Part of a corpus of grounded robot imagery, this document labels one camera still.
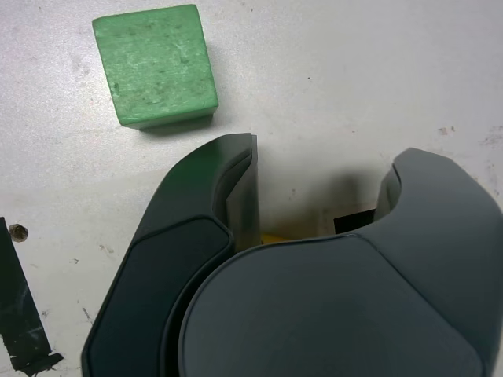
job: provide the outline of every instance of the white surface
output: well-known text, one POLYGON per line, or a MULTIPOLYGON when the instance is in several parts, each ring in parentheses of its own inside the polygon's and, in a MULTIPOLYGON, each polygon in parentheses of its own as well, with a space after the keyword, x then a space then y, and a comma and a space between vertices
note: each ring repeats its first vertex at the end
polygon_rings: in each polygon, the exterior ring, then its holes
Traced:
MULTIPOLYGON (((0 5, 0 215, 29 230, 17 253, 65 357, 42 375, 80 375, 83 308, 96 316, 166 172, 221 134, 258 135, 262 226, 280 236, 331 232, 371 207, 411 146, 455 159, 503 204, 503 2, 201 0, 220 98, 211 126, 123 128, 91 21, 177 4, 0 5)), ((3 347, 0 373, 21 375, 3 347)))

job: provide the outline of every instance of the yellow object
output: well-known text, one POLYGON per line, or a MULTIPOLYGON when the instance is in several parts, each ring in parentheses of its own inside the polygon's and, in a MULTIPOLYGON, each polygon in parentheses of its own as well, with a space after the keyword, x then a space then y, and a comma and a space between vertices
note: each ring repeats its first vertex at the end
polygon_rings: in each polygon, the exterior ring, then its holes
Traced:
POLYGON ((281 238, 278 236, 271 236, 270 234, 262 234, 262 244, 267 245, 268 243, 278 243, 278 242, 285 242, 289 241, 286 238, 281 238))

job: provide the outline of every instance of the curved plastic part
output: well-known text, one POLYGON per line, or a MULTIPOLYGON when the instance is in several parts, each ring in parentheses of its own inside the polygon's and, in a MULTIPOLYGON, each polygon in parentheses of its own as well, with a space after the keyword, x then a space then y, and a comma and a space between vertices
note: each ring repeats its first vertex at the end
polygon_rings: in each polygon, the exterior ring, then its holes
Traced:
POLYGON ((239 214, 245 199, 248 210, 258 213, 256 186, 235 190, 241 179, 256 183, 256 168, 255 137, 234 134, 207 143, 171 169, 91 328, 84 376, 178 375, 179 327, 195 290, 235 253, 236 240, 259 244, 258 215, 245 225, 229 215, 239 214))
POLYGON ((466 340, 359 236, 257 247, 185 315, 181 377, 480 377, 466 340))
POLYGON ((408 149, 384 181, 376 213, 387 212, 356 233, 472 344, 489 375, 503 317, 501 210, 452 160, 408 149))

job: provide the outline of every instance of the green block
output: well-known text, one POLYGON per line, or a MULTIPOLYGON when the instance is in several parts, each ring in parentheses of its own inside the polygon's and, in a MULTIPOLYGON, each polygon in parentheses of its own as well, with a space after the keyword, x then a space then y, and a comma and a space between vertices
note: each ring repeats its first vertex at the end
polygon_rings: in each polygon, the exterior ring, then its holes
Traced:
POLYGON ((102 17, 93 29, 120 124, 142 129, 215 112, 195 5, 102 17))

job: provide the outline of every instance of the gray plastic cover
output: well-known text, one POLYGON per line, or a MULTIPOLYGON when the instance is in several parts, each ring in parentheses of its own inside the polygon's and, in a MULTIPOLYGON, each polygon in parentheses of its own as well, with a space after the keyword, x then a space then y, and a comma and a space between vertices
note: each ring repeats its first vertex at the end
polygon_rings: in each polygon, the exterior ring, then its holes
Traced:
POLYGON ((458 165, 410 149, 378 221, 257 247, 215 270, 182 325, 185 377, 490 375, 503 217, 458 165))

